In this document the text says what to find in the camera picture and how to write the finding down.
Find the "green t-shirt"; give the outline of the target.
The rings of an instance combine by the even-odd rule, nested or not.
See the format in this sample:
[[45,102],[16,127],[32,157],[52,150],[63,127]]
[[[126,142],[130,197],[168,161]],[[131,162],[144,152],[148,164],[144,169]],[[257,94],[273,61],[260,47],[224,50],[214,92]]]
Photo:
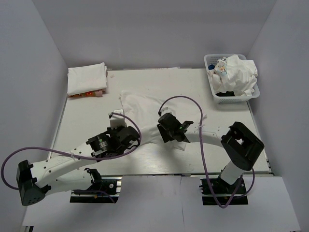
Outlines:
[[225,93],[223,93],[223,92],[216,93],[216,96],[218,96],[218,97],[234,97],[235,94],[234,94],[233,91],[227,91]]

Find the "white printed t-shirt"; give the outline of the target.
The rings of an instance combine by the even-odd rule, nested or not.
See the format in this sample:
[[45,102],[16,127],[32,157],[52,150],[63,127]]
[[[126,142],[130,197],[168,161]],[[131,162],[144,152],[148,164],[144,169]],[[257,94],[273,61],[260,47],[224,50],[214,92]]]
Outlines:
[[251,96],[255,93],[258,70],[253,60],[241,60],[234,54],[217,60],[209,68],[208,77],[214,93],[233,91],[235,96]]

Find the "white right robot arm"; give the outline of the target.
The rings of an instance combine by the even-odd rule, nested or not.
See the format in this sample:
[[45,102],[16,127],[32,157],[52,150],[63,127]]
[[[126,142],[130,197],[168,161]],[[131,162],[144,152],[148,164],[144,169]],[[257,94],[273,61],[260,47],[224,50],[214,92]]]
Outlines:
[[170,141],[210,144],[223,148],[230,158],[218,177],[218,188],[225,193],[236,186],[246,171],[251,171],[265,148],[264,143],[243,123],[234,122],[227,133],[212,131],[193,121],[181,123],[172,113],[160,113],[157,127],[164,143]]

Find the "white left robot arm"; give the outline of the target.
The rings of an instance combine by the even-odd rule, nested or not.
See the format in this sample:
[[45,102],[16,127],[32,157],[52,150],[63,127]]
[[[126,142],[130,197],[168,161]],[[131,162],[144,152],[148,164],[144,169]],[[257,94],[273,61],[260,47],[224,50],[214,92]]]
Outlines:
[[71,150],[51,159],[19,163],[16,180],[21,204],[33,205],[46,196],[63,191],[79,194],[96,194],[105,191],[115,194],[115,183],[103,180],[91,165],[102,160],[115,159],[140,145],[140,131],[132,126],[108,127],[106,132],[89,138]]

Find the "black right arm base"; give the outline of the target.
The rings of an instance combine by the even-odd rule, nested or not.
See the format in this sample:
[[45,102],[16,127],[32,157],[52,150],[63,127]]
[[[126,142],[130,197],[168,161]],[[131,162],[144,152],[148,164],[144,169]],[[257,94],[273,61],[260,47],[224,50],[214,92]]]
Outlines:
[[[227,204],[230,196],[232,195],[233,191],[237,187],[239,179],[231,186],[225,185],[218,181],[217,178],[210,178],[211,186],[213,187],[213,191],[219,201],[220,204],[225,205]],[[204,206],[215,206],[217,205],[215,199],[213,198],[211,191],[209,189],[207,179],[203,178],[200,180],[199,185],[202,193],[202,203]],[[229,205],[248,205],[248,198],[247,196],[242,196],[247,192],[246,185],[244,180],[242,179],[240,186],[235,193],[232,201]]]

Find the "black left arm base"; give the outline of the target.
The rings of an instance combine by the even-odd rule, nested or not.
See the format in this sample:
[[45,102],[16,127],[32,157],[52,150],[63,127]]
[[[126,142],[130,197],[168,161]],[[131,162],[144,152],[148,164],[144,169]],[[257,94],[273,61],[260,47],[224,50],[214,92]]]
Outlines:
[[116,203],[121,190],[120,177],[102,178],[87,190],[73,190],[70,203]]

